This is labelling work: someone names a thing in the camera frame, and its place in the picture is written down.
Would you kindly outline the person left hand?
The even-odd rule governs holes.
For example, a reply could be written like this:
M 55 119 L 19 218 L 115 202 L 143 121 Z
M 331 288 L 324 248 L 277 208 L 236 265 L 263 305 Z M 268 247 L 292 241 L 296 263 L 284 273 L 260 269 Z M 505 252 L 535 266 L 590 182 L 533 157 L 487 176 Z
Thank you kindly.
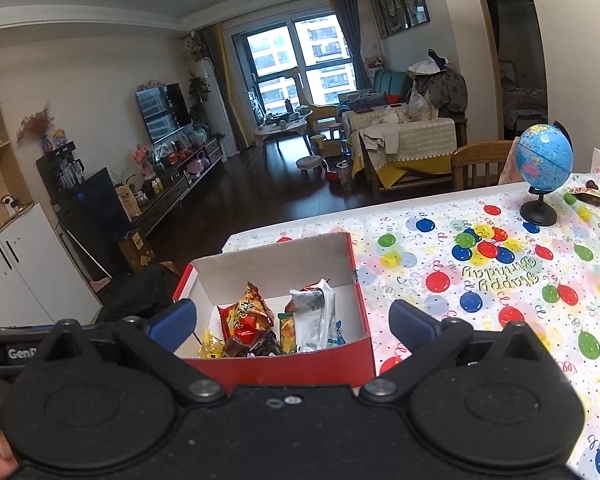
M 5 435 L 0 432 L 0 480 L 8 479 L 18 468 L 18 460 L 15 458 Z

